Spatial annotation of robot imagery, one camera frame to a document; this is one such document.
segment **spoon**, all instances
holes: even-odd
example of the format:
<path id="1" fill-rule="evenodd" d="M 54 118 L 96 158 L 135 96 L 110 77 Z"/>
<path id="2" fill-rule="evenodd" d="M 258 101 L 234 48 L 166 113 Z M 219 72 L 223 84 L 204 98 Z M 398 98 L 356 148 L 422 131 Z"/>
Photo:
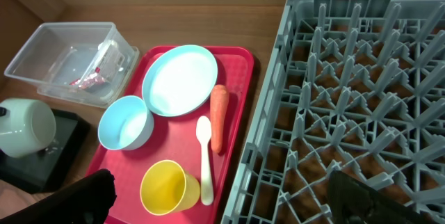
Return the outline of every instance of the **spoon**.
<path id="1" fill-rule="evenodd" d="M 213 202 L 213 185 L 209 163 L 209 141 L 211 137 L 210 120 L 201 116 L 197 120 L 196 137 L 201 143 L 201 202 L 208 206 Z"/>

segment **black tray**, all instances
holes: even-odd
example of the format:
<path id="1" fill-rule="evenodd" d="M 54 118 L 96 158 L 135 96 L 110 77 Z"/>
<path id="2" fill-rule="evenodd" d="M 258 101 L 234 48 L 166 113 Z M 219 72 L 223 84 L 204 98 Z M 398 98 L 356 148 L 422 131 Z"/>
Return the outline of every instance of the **black tray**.
<path id="1" fill-rule="evenodd" d="M 0 179 L 27 193 L 59 189 L 90 130 L 90 125 L 77 114 L 52 111 L 56 116 L 56 137 L 47 148 L 22 158 L 0 151 Z"/>

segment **gray dish rack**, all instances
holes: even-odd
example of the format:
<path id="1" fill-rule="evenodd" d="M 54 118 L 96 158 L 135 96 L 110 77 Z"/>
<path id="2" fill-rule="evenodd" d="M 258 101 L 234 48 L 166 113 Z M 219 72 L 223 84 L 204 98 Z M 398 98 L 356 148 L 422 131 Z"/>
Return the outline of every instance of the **gray dish rack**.
<path id="1" fill-rule="evenodd" d="M 333 170 L 445 223 L 444 15 L 287 0 L 222 223 L 333 223 Z"/>

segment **carrot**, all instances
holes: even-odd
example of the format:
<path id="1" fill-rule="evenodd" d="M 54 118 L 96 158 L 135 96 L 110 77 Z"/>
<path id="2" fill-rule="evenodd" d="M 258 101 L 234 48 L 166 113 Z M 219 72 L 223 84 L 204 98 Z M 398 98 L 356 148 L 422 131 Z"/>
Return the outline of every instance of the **carrot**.
<path id="1" fill-rule="evenodd" d="M 224 119 L 229 104 L 229 91 L 224 85 L 216 85 L 210 94 L 211 149 L 215 153 L 223 148 Z"/>

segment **plate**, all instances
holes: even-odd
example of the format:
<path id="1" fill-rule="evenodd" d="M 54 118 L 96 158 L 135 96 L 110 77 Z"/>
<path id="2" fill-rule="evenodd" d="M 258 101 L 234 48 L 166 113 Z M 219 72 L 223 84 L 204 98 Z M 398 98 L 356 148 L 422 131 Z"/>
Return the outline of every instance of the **plate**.
<path id="1" fill-rule="evenodd" d="M 183 115 L 207 100 L 217 76 L 216 59 L 209 50 L 196 45 L 176 47 L 148 69 L 142 96 L 152 113 Z"/>

